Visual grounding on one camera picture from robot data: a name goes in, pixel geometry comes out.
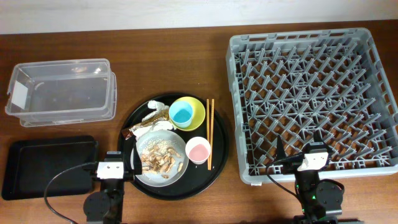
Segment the wooden chopstick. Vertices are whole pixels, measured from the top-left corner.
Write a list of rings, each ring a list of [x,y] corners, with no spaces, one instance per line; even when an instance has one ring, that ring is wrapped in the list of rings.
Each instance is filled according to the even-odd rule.
[[[209,165],[208,165],[208,169],[209,170],[212,170],[214,113],[215,113],[215,99],[211,99],[211,114],[210,114],[210,145],[211,145],[211,151],[210,151]]]
[[[206,99],[206,136],[210,143],[210,100]],[[210,170],[210,152],[207,158],[207,169]]]

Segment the light blue cup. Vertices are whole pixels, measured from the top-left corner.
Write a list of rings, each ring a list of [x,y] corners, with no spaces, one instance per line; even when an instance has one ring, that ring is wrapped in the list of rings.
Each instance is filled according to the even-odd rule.
[[[191,125],[193,119],[193,107],[186,101],[175,101],[169,108],[171,121],[179,128]]]

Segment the pink cup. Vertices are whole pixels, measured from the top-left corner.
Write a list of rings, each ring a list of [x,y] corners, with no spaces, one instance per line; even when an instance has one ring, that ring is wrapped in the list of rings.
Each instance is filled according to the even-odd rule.
[[[211,146],[203,137],[191,138],[185,146],[185,153],[194,164],[203,164],[210,156]]]

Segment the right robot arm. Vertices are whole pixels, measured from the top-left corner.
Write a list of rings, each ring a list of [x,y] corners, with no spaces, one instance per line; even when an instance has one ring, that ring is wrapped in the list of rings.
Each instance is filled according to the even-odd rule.
[[[295,196],[302,206],[303,214],[295,216],[294,223],[338,223],[344,185],[319,176],[329,164],[331,153],[332,148],[318,133],[314,133],[313,141],[293,156],[285,155],[282,138],[277,138],[276,163],[282,165],[283,174],[294,175]]]

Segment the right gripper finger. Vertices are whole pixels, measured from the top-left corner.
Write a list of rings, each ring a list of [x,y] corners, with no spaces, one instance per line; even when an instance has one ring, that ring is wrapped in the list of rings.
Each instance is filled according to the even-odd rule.
[[[286,158],[285,150],[284,150],[284,144],[283,144],[281,135],[279,135],[279,136],[277,137],[277,147],[276,147],[276,152],[275,152],[275,154],[276,154],[275,159],[276,159],[277,161]]]
[[[330,152],[330,146],[324,142],[322,139],[322,134],[319,130],[314,132],[313,140],[314,142],[312,143],[312,146],[314,149],[318,151]]]

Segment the white tissue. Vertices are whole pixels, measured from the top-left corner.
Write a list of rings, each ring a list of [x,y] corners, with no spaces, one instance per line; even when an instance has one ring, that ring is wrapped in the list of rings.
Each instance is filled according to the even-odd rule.
[[[146,121],[155,115],[158,115],[162,110],[169,109],[169,106],[155,100],[150,100],[147,104],[147,107],[153,112],[149,113],[146,115],[142,121]],[[149,127],[144,127],[144,128],[139,128],[134,131],[134,135],[136,137],[136,140],[141,138],[143,135],[149,132],[153,131],[159,131],[159,130],[174,130],[175,127],[170,121],[156,121],[155,123],[151,124]]]

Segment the yellow bowl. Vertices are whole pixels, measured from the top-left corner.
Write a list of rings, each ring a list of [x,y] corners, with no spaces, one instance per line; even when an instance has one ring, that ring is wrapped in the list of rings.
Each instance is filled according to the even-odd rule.
[[[180,129],[182,131],[193,131],[196,128],[198,128],[202,122],[204,122],[205,120],[205,107],[203,106],[203,103],[197,99],[194,98],[192,96],[183,96],[175,101],[186,101],[188,103],[190,103],[193,107],[193,119],[192,119],[192,123],[190,126],[186,127],[186,128],[179,128],[177,127],[170,119],[170,122],[177,128]]]

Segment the brown snack wrapper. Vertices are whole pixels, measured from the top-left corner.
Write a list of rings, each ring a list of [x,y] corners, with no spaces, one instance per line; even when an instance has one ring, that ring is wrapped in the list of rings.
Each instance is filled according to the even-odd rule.
[[[122,136],[125,139],[129,139],[134,135],[134,131],[138,130],[139,128],[146,128],[152,126],[158,121],[168,121],[169,120],[169,110],[162,110],[158,114],[154,115],[153,117],[142,121],[140,123],[134,124],[129,128],[125,128],[121,131]]]

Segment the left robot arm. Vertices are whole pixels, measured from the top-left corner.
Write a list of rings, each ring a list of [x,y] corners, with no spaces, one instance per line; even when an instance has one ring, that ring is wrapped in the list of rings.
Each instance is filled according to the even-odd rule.
[[[95,152],[93,165],[85,167],[92,180],[100,183],[100,190],[90,194],[84,204],[83,211],[87,223],[121,223],[123,217],[124,184],[133,182],[137,175],[142,174],[142,162],[137,147],[131,151],[132,159],[126,165],[126,158],[121,151],[108,151],[103,161],[98,160],[98,142],[88,136],[93,143]]]

